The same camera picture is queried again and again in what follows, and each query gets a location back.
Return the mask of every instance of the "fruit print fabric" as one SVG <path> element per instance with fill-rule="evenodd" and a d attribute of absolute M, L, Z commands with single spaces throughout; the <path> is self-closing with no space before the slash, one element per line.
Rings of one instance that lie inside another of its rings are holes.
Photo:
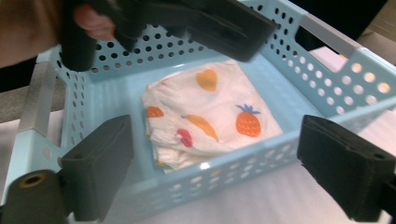
<path fill-rule="evenodd" d="M 253 106 L 248 105 L 237 105 L 242 112 L 236 117 L 235 128 L 236 130 L 250 137 L 257 137 L 262 131 L 262 126 L 260 125 L 259 119 L 255 116 L 260 114 L 259 111 L 254 111 Z"/>
<path fill-rule="evenodd" d="M 166 76 L 148 85 L 142 103 L 154 160 L 174 170 L 282 133 L 233 60 Z"/>

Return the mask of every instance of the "light blue plastic basket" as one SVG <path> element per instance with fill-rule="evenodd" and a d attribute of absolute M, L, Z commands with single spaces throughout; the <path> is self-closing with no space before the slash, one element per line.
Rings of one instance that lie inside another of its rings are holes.
<path fill-rule="evenodd" d="M 31 84 L 7 183 L 38 169 L 60 170 L 59 158 L 101 123 L 130 114 L 135 158 L 105 220 L 130 223 L 296 161 L 305 114 L 332 119 L 356 132 L 396 106 L 393 65 L 288 1 L 243 2 L 279 24 L 253 60 L 240 65 L 284 134 L 165 175 L 152 159 L 141 94 L 165 75 L 228 58 L 148 25 L 134 53 L 117 43 L 100 42 L 89 72 L 76 73 L 62 66 L 59 49 L 41 55 L 44 60 L 35 68 L 37 79 Z M 340 71 L 332 72 L 295 42 L 300 26 L 348 57 Z M 60 147 L 45 137 L 56 76 L 66 87 Z"/>

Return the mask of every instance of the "orange fruit print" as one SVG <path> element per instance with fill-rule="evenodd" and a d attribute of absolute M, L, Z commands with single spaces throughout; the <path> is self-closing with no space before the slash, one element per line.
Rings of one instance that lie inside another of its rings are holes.
<path fill-rule="evenodd" d="M 163 112 L 157 106 L 148 106 L 146 109 L 146 115 L 148 118 L 159 118 L 163 117 Z"/>
<path fill-rule="evenodd" d="M 242 112 L 239 113 L 238 117 L 236 118 L 236 130 L 239 133 L 249 137 L 259 136 L 260 132 L 262 131 L 262 126 L 255 115 L 260 114 L 260 112 L 254 111 L 252 105 L 237 105 L 237 107 L 239 107 Z"/>

